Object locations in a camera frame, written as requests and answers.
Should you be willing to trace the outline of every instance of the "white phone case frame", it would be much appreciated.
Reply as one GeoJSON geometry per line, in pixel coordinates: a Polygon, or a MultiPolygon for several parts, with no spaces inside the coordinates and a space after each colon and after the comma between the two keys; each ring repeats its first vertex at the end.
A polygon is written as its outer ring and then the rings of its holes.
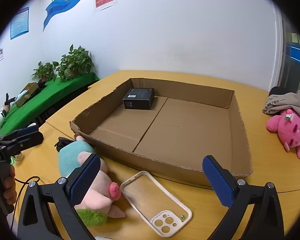
{"type": "Polygon", "coordinates": [[[154,177],[152,177],[152,175],[147,172],[147,171],[140,171],[138,172],[136,175],[134,175],[133,177],[131,177],[130,179],[127,179],[125,182],[123,182],[120,186],[121,192],[124,195],[124,197],[126,198],[126,200],[130,203],[130,205],[133,207],[133,209],[139,214],[139,216],[143,219],[144,222],[146,222],[148,224],[148,226],[150,226],[159,236],[161,237],[171,237],[173,236],[176,232],[178,232],[182,227],[184,227],[192,218],[192,211],[190,210],[190,208],[188,208],[186,205],[184,205],[180,200],[178,200],[174,195],[172,195],[168,190],[166,190],[154,177]],[[177,203],[181,208],[183,208],[187,213],[188,213],[188,217],[182,222],[180,218],[178,218],[173,212],[169,211],[169,210],[163,210],[161,212],[159,212],[159,214],[155,215],[151,221],[149,221],[141,212],[140,210],[138,210],[138,208],[133,204],[133,202],[131,201],[131,199],[125,194],[124,192],[124,188],[130,184],[131,182],[133,182],[135,179],[139,178],[142,175],[146,175],[148,176],[168,197],[170,197],[175,203],[177,203]],[[163,216],[163,214],[167,214],[168,216],[171,216],[174,218],[174,220],[176,218],[178,218],[180,221],[178,221],[177,226],[175,227],[171,227],[170,231],[168,233],[164,233],[162,232],[162,230],[160,230],[160,228],[164,227],[164,226],[169,226],[167,223],[163,223],[162,226],[156,226],[154,224],[154,222],[156,221],[156,219],[161,219],[160,216],[163,216]]]}

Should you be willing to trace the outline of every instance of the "cardboard tray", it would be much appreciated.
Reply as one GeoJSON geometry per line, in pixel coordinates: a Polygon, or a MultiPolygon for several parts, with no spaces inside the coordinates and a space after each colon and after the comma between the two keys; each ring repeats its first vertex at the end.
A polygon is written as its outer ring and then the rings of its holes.
{"type": "Polygon", "coordinates": [[[99,153],[138,170],[209,186],[202,159],[213,155],[234,176],[252,173],[249,143],[234,91],[131,78],[70,122],[99,153]],[[125,109],[130,88],[154,88],[151,110],[125,109]]]}
{"type": "Polygon", "coordinates": [[[21,107],[30,97],[31,95],[39,88],[38,84],[36,82],[33,82],[33,83],[28,83],[22,91],[24,90],[28,90],[27,93],[25,93],[22,98],[20,98],[20,100],[18,100],[16,102],[16,105],[21,107]]]}

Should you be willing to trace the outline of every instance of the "phone case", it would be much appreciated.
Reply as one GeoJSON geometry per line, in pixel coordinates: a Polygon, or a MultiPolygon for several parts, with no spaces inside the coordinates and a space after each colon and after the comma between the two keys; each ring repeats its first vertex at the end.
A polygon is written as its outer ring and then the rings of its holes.
{"type": "Polygon", "coordinates": [[[121,191],[144,222],[161,237],[173,236],[192,218],[192,211],[147,171],[123,182],[121,191]]]}

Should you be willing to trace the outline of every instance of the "human hand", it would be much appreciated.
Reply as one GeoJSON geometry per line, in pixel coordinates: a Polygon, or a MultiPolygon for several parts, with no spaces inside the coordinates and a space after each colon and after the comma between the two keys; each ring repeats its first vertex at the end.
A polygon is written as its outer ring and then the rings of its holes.
{"type": "Polygon", "coordinates": [[[3,109],[8,113],[10,110],[10,105],[3,106],[3,109]]]}
{"type": "Polygon", "coordinates": [[[4,187],[6,190],[3,193],[3,196],[7,200],[7,203],[12,205],[17,201],[16,180],[14,178],[16,173],[12,165],[10,165],[9,174],[10,176],[4,180],[4,187]]]}

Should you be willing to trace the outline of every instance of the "green tablecloth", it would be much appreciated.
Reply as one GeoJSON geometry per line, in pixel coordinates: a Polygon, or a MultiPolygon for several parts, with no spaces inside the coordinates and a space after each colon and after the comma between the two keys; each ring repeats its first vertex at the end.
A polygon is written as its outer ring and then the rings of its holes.
{"type": "Polygon", "coordinates": [[[11,107],[1,126],[0,135],[24,128],[65,96],[97,80],[99,78],[94,73],[85,73],[66,82],[60,82],[60,78],[57,78],[55,82],[46,82],[46,87],[23,106],[18,107],[14,104],[11,107]]]}

